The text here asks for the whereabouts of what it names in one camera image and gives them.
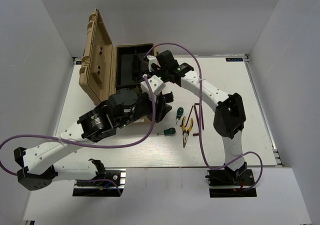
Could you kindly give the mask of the black toolbox front latch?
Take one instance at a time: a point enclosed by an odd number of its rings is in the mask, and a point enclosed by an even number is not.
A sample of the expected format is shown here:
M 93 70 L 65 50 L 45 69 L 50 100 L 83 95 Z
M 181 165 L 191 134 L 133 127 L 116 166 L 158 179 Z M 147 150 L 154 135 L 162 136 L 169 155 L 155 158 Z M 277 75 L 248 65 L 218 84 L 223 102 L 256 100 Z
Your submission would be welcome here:
M 163 99 L 165 101 L 165 103 L 172 103 L 174 101 L 174 95 L 173 95 L 173 92 L 169 92 L 169 93 L 166 93 L 166 94 L 162 94 L 163 96 Z

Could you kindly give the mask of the green stubby flathead screwdriver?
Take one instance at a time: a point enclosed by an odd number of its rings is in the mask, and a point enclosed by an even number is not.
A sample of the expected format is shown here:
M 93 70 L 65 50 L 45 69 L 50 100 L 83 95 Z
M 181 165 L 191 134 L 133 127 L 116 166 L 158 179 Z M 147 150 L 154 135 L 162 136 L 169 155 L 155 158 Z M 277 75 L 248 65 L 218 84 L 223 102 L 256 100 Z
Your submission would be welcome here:
M 176 111 L 176 125 L 178 124 L 178 121 L 181 119 L 182 115 L 184 113 L 184 108 L 183 107 L 179 107 Z

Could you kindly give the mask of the green stubby orange-capped screwdriver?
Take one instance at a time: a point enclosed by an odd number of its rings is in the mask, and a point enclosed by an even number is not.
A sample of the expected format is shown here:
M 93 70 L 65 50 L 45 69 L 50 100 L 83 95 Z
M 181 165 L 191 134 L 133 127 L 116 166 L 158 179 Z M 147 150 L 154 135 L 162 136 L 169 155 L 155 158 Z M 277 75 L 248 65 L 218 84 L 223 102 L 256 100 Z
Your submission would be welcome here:
M 162 132 L 157 133 L 157 136 L 174 136 L 176 134 L 176 129 L 174 127 L 170 127 L 164 129 Z

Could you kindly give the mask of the black toolbox tray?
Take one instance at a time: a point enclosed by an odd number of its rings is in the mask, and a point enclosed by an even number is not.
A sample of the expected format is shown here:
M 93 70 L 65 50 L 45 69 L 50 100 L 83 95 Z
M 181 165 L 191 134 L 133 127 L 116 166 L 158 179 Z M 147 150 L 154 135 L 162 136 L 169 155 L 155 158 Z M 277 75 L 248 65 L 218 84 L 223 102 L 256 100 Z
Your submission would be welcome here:
M 140 86 L 142 75 L 148 70 L 148 64 L 143 59 L 153 46 L 152 43 L 144 43 L 116 47 L 116 90 Z

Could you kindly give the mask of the large brown hex key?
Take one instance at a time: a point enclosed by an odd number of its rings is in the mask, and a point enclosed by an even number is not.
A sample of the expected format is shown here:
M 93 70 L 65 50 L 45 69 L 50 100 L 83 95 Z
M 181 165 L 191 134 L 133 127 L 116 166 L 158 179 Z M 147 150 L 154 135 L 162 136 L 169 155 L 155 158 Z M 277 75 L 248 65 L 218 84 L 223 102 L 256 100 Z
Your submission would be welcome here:
M 198 115 L 196 115 L 196 120 L 197 120 L 197 124 L 198 124 L 198 126 L 199 126 L 199 122 L 200 122 L 200 119 L 199 118 L 201 118 L 201 129 L 202 129 L 202 131 L 205 129 L 205 126 L 204 126 L 204 116 L 203 116 L 203 108 L 202 108 L 202 106 L 200 106 L 200 104 L 199 103 L 194 103 L 194 106 L 193 106 L 193 108 L 194 108 L 194 111 L 195 111 L 195 113 L 197 113 L 197 106 L 198 106 L 198 108 L 201 108 L 201 111 L 199 111 L 198 112 Z

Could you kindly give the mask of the small brown hex key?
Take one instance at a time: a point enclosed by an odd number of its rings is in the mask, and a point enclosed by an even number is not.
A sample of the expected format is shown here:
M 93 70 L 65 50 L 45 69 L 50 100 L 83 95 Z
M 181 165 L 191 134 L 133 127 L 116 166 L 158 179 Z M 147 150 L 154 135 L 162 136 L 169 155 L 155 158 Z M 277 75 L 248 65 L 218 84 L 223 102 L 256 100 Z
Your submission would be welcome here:
M 191 108 L 190 108 L 189 115 L 188 115 L 188 118 L 187 118 L 187 123 L 188 123 L 188 121 L 189 121 L 189 119 L 191 117 L 191 114 L 192 114 L 193 110 L 194 110 L 194 105 L 192 105 Z

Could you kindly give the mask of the yellow black needle-nose pliers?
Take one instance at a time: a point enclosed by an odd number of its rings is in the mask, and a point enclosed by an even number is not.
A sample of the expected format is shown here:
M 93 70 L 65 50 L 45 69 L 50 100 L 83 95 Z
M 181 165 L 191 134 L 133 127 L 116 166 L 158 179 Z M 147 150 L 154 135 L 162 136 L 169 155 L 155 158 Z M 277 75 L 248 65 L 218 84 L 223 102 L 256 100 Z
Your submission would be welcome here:
M 182 122 L 181 122 L 181 130 L 182 130 L 182 147 L 185 148 L 188 138 L 189 138 L 189 134 L 193 128 L 194 125 L 194 120 L 193 118 L 190 119 L 190 126 L 187 127 L 186 124 L 186 116 L 183 117 Z

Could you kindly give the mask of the tan plastic toolbox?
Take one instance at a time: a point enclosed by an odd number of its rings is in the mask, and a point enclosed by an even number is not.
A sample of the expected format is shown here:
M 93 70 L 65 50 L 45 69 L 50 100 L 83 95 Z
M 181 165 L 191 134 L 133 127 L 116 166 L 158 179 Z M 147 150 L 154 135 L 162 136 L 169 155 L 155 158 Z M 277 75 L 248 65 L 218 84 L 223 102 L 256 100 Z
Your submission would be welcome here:
M 116 47 L 96 8 L 88 19 L 86 44 L 79 70 L 79 85 L 96 106 L 118 91 Z M 139 93 L 141 86 L 130 89 Z

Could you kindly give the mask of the medium brown hex key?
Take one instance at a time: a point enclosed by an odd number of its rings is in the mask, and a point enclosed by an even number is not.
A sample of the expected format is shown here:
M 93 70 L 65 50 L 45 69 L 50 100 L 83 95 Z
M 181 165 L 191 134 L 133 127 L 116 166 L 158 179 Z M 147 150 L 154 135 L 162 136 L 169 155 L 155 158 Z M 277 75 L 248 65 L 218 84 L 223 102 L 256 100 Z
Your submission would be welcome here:
M 199 131 L 202 129 L 200 123 L 199 123 L 199 126 L 198 126 L 197 119 L 196 119 L 196 124 L 197 124 L 197 128 L 198 128 L 198 132 L 193 133 L 193 134 L 192 134 L 193 137 L 198 137 L 199 134 L 200 134 Z

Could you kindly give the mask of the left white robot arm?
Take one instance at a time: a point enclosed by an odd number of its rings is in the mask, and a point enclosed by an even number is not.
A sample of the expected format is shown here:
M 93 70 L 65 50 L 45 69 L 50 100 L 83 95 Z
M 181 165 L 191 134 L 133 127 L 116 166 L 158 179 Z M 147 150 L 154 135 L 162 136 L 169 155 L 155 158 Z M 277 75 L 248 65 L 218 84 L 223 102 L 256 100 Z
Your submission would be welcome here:
M 29 191 L 47 187 L 52 182 L 76 180 L 80 186 L 101 186 L 112 179 L 104 164 L 98 159 L 82 162 L 65 162 L 62 159 L 80 149 L 77 143 L 92 146 L 116 135 L 117 129 L 147 117 L 160 122 L 172 109 L 172 92 L 155 97 L 155 107 L 146 92 L 141 89 L 122 88 L 94 109 L 80 116 L 58 138 L 33 147 L 18 147 L 14 159 L 21 169 L 18 182 Z

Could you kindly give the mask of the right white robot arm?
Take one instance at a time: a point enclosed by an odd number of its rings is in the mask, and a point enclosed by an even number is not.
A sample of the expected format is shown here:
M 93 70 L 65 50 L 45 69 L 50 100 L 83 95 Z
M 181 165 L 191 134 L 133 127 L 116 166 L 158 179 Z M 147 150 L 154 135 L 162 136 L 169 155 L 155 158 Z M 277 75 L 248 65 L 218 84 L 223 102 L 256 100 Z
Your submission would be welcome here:
M 200 70 L 187 63 L 179 64 L 166 50 L 156 56 L 146 54 L 149 74 L 162 84 L 171 82 L 197 95 L 214 112 L 213 127 L 221 136 L 225 160 L 222 168 L 226 180 L 236 185 L 244 178 L 247 163 L 243 155 L 242 132 L 246 121 L 243 99 L 238 93 L 229 94 L 206 81 Z

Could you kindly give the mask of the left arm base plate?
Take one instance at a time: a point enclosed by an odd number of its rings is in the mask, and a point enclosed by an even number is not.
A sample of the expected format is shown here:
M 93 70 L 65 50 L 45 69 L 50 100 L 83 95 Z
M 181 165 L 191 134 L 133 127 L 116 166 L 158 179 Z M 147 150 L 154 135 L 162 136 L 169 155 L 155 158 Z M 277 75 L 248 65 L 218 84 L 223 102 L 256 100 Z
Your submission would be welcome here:
M 106 169 L 105 175 L 94 178 L 94 182 L 74 183 L 73 197 L 120 197 L 126 183 L 126 169 L 112 168 Z

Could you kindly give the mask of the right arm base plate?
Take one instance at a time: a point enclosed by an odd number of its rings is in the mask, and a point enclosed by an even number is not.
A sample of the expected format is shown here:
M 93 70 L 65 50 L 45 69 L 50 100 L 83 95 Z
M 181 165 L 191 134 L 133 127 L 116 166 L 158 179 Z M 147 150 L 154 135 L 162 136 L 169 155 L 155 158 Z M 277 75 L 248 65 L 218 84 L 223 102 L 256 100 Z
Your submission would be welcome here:
M 255 183 L 251 169 L 247 169 L 236 182 L 227 176 L 225 170 L 208 170 L 205 178 L 208 181 L 210 198 L 257 197 L 255 187 L 246 190 Z

